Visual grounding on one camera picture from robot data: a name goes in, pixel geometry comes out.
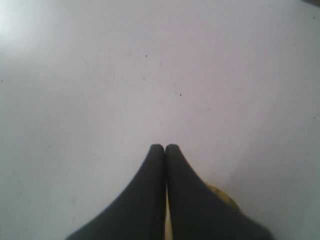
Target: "yellow object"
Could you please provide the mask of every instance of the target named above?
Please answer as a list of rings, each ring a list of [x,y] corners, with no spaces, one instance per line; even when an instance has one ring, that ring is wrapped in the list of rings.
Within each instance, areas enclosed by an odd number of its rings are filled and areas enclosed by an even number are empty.
[[[236,211],[240,211],[239,206],[237,203],[224,191],[220,190],[219,188],[216,188],[215,186],[212,186],[208,183],[206,183],[208,188],[214,192],[222,201],[224,201],[226,204],[228,204],[231,208],[233,208]],[[173,240],[173,233],[172,233],[172,226],[171,226],[171,220],[170,220],[170,211],[169,211],[169,202],[168,202],[168,195],[166,196],[166,217],[165,217],[165,240]]]

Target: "white floor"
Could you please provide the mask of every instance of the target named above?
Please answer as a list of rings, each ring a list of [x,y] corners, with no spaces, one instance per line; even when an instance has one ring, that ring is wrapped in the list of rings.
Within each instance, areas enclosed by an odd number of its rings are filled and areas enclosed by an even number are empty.
[[[0,240],[63,240],[152,143],[278,239],[320,239],[320,8],[0,0]]]

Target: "floor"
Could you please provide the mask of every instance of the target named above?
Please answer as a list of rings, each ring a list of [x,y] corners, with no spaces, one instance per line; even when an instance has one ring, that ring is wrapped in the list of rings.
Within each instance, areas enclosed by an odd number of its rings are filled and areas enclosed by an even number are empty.
[[[278,239],[320,239],[320,8],[0,0],[0,240],[63,240],[152,143]]]

